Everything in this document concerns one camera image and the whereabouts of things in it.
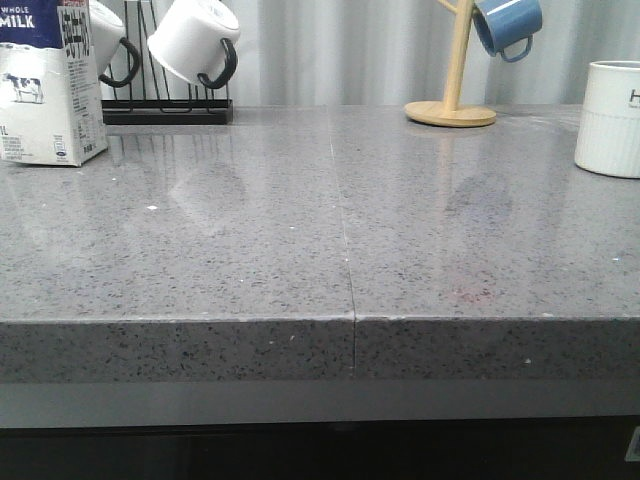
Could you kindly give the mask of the whole milk carton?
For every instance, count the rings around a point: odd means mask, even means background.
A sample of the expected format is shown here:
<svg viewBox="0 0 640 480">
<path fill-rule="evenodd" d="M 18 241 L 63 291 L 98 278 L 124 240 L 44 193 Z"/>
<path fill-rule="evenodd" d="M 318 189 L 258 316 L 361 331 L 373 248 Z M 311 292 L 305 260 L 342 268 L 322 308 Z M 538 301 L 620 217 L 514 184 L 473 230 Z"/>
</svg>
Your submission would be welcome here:
<svg viewBox="0 0 640 480">
<path fill-rule="evenodd" d="M 2 159 L 80 166 L 107 147 L 88 2 L 2 2 Z"/>
</svg>

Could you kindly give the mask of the white HOME mug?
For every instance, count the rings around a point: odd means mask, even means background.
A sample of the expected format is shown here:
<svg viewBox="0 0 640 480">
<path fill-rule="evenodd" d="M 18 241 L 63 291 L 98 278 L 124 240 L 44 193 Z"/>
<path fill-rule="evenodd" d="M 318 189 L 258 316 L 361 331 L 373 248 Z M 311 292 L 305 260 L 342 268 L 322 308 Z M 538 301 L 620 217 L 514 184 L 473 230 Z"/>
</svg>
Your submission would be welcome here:
<svg viewBox="0 0 640 480">
<path fill-rule="evenodd" d="M 637 61 L 589 64 L 574 162 L 597 174 L 639 177 Z"/>
</svg>

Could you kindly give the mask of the wooden mug tree stand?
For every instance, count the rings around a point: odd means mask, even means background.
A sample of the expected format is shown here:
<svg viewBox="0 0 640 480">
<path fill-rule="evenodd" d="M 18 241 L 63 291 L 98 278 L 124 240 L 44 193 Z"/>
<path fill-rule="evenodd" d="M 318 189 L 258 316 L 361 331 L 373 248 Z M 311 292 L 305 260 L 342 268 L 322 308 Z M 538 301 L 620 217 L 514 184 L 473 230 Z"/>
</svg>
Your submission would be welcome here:
<svg viewBox="0 0 640 480">
<path fill-rule="evenodd" d="M 492 125 L 496 121 L 495 111 L 460 103 L 474 2 L 466 0 L 452 4 L 440 1 L 440 4 L 455 16 L 444 96 L 441 101 L 410 102 L 404 106 L 404 113 L 410 120 L 427 125 L 455 128 Z"/>
</svg>

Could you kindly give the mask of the blue enamel mug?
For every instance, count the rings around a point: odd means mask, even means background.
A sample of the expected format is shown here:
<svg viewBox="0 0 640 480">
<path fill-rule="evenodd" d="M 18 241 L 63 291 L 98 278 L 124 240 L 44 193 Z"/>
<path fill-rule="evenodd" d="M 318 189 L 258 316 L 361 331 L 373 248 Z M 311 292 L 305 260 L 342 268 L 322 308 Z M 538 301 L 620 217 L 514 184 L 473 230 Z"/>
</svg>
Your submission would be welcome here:
<svg viewBox="0 0 640 480">
<path fill-rule="evenodd" d="M 543 13 L 537 0 L 485 0 L 474 5 L 473 22 L 479 40 L 492 57 L 500 55 L 507 63 L 524 59 L 531 51 L 533 35 L 543 26 Z M 525 40 L 524 49 L 508 56 L 506 49 Z"/>
</svg>

